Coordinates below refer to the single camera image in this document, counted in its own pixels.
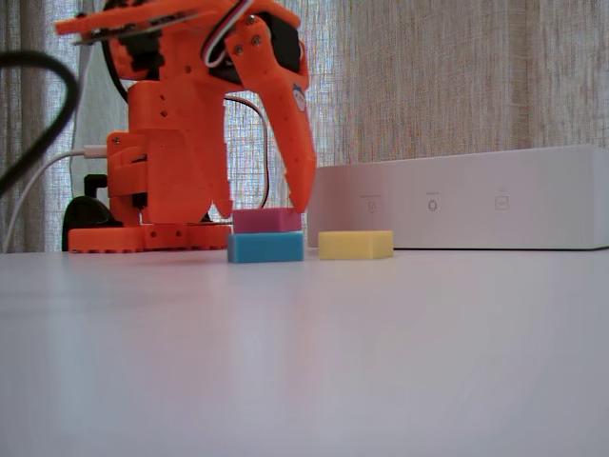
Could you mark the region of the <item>orange gripper, black servo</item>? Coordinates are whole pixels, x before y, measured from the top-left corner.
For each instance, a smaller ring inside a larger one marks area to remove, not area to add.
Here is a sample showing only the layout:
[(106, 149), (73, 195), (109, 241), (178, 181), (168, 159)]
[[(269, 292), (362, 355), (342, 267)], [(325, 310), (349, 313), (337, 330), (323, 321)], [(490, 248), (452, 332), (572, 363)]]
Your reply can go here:
[[(305, 212), (317, 157), (305, 92), (309, 75), (300, 18), (287, 9), (118, 9), (108, 27), (108, 73), (160, 81), (194, 70), (230, 91), (263, 102), (285, 166), (289, 201)], [(212, 89), (162, 89), (147, 140), (147, 221), (199, 223), (211, 207), (233, 210), (227, 179), (224, 95)]]

